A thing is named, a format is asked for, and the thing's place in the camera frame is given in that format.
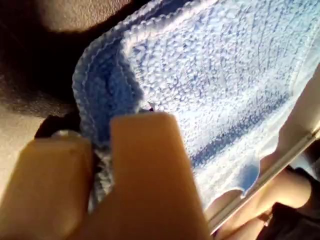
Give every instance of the gray surface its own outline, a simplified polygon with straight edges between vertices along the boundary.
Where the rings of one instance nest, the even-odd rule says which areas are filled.
[[[16,163],[19,150],[29,142],[42,119],[15,114],[0,106],[0,196]]]
[[[0,0],[1,105],[41,117],[74,108],[71,79],[84,48],[145,2]]]

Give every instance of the dark background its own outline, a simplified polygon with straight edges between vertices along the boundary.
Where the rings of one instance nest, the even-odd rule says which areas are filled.
[[[0,106],[43,118],[74,110],[85,47],[147,1],[0,0]]]

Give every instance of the metal bar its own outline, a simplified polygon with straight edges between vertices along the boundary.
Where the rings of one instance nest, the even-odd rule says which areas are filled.
[[[245,205],[264,185],[271,181],[278,173],[287,167],[298,155],[306,150],[314,141],[320,138],[320,130],[309,133],[295,144],[285,155],[276,161],[268,170],[266,170],[249,190],[245,197],[240,195],[213,215],[208,221],[209,230],[214,233],[220,228],[233,214],[235,214],[243,205]]]

